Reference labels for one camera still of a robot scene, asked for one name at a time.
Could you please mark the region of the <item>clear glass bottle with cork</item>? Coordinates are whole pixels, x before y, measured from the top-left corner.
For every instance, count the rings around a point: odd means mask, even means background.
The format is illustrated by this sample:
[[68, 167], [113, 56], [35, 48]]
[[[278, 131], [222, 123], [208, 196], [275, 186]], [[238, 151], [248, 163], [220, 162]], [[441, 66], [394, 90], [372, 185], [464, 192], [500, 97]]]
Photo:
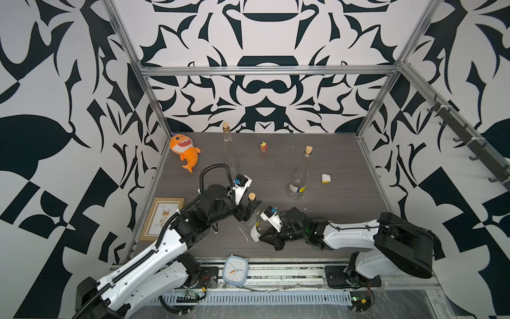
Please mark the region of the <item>clear glass bottle with cork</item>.
[[238, 154], [235, 143], [232, 139], [231, 130], [228, 122], [223, 122], [223, 158], [224, 163], [229, 167], [231, 175], [235, 178], [240, 170]]

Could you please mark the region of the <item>small clear bottle with cork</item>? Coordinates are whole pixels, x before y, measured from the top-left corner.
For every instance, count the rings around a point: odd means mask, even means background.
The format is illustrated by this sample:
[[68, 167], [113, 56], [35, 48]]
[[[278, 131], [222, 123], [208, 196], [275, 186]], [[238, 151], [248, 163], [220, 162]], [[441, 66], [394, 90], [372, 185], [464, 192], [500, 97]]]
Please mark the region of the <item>small clear bottle with cork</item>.
[[260, 237], [260, 214], [262, 212], [260, 208], [261, 203], [262, 202], [260, 200], [257, 200], [255, 193], [250, 193], [248, 195], [247, 208], [249, 219], [247, 220], [244, 228], [254, 242], [259, 242]]

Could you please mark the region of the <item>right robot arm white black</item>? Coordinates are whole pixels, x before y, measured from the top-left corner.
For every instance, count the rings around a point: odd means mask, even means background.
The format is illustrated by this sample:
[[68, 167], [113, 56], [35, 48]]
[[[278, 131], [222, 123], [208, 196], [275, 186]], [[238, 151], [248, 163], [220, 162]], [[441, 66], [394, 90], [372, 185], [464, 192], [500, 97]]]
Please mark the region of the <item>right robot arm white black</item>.
[[300, 239], [321, 251], [354, 249], [344, 270], [353, 284], [400, 272], [429, 279], [434, 256], [442, 252], [442, 244], [432, 231], [388, 212], [364, 223], [338, 224], [324, 217], [308, 217], [295, 207], [281, 213], [267, 207], [250, 235], [277, 251]]

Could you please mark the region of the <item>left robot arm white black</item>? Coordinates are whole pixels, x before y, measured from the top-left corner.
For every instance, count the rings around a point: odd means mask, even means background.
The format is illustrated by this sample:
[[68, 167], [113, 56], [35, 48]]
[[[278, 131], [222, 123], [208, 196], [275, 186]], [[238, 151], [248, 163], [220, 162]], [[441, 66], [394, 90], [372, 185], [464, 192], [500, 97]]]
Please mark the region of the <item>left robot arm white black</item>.
[[76, 290], [75, 318], [130, 318], [164, 293], [199, 282], [201, 267], [192, 246], [231, 216], [248, 221], [260, 206], [254, 193], [242, 203], [246, 187], [212, 185], [174, 213], [158, 239], [109, 275], [89, 277]]

